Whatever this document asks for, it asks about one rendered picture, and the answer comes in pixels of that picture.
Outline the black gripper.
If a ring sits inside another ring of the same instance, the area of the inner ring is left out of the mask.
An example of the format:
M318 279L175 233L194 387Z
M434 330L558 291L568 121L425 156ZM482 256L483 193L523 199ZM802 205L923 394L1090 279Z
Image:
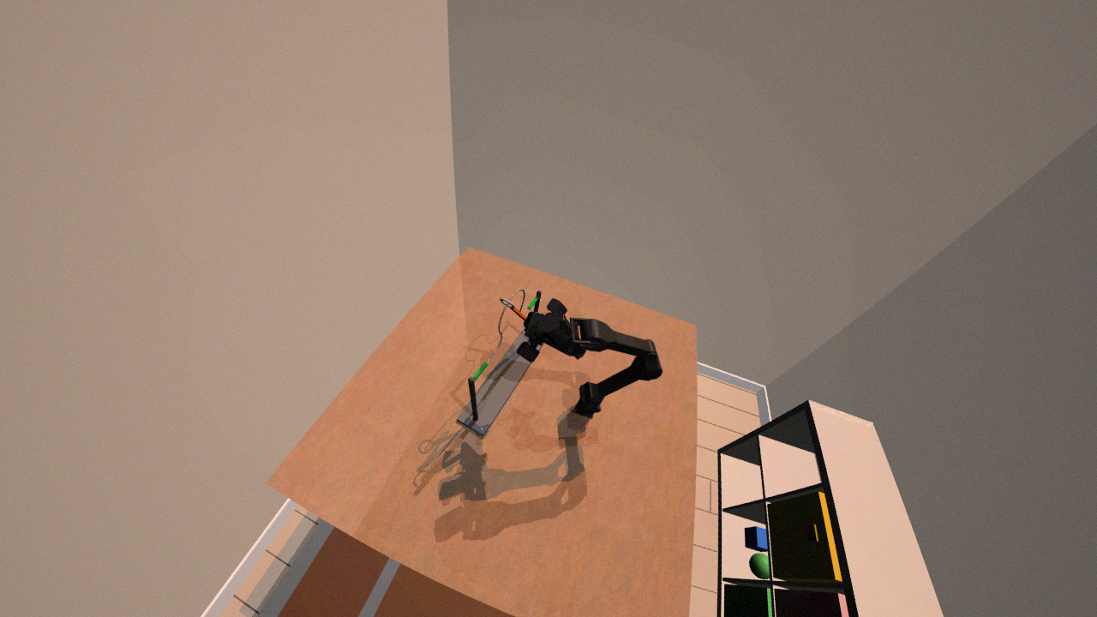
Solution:
M564 306L563 303L559 303L557 298L551 298L551 302L548 302L548 306L546 306L546 308L557 314L565 314L567 312L566 306ZM536 339L530 339L530 344L524 341L517 349L517 354L519 354L519 356L523 356L525 361L534 362L536 360L538 354L540 354L536 347L542 346L543 343L554 348L553 343L548 340L548 338L538 337Z

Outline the orange handle with small dark loop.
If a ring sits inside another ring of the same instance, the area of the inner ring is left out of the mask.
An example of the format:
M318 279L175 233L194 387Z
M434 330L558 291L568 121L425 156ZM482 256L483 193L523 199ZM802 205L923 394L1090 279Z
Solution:
M524 319L525 321L524 314L522 314L520 311L518 311L516 308L514 304L512 304L511 302L509 302L506 298L499 298L499 301L501 301L501 303L504 303L505 305L507 305L507 303L511 304L511 305L508 304L509 308L511 308L511 311L513 311L516 314L518 314L518 316L520 317L520 319ZM505 303L504 301L507 302L507 303Z

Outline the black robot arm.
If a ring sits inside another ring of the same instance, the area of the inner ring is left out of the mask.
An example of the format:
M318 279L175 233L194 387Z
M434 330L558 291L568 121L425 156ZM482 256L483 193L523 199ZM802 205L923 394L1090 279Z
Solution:
M580 326L579 338L578 327ZM661 375L661 361L656 354L656 347L651 339L627 336L608 328L604 321L599 319L566 319L565 314L548 312L538 314L531 311L525 316L525 337L536 339L548 338L554 349L578 360L587 350L601 352L614 349L619 352L634 355L632 364L609 375L604 381L593 384L586 382L579 389L577 413L593 418L596 411L601 411L601 402L619 389L626 388L635 381L653 381Z

